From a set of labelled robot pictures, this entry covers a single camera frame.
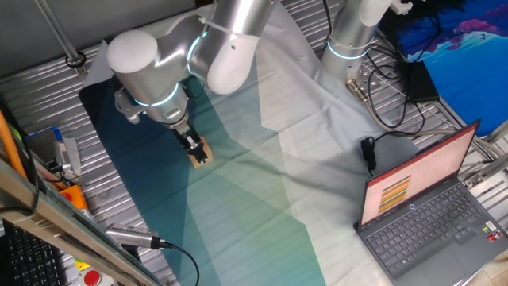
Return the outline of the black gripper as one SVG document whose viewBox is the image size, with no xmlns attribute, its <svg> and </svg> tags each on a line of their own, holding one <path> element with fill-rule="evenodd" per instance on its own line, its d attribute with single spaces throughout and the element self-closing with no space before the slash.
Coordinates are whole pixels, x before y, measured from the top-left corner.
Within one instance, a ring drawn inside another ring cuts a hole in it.
<svg viewBox="0 0 508 286">
<path fill-rule="evenodd" d="M 184 147 L 187 154 L 194 158 L 198 164 L 208 161 L 209 157 L 206 154 L 206 144 L 203 137 L 199 137 L 194 127 L 187 120 L 171 124 L 170 130 L 179 140 L 181 146 Z"/>
</svg>

